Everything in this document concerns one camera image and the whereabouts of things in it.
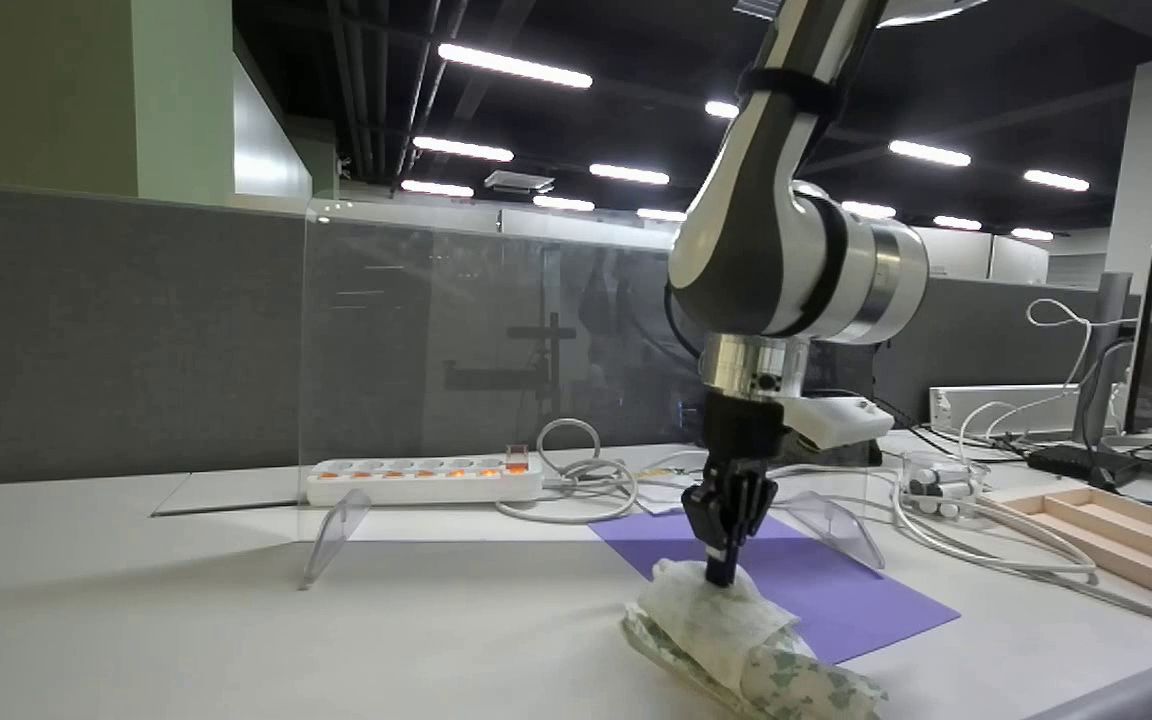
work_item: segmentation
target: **table surface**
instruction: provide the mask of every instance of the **table surface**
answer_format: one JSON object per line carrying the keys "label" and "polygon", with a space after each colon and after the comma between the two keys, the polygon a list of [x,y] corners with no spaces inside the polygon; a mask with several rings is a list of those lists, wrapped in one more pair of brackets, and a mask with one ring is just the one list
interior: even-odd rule
{"label": "table surface", "polygon": [[[907,436],[885,446],[933,458]],[[1049,474],[992,467],[988,483]],[[370,512],[301,590],[325,512],[149,514],[292,493],[292,467],[0,483],[0,720],[726,715],[624,642],[643,580],[589,527]],[[1152,619],[868,527],[889,577],[959,613],[847,662],[889,688],[885,715],[1029,715],[1152,666]]]}

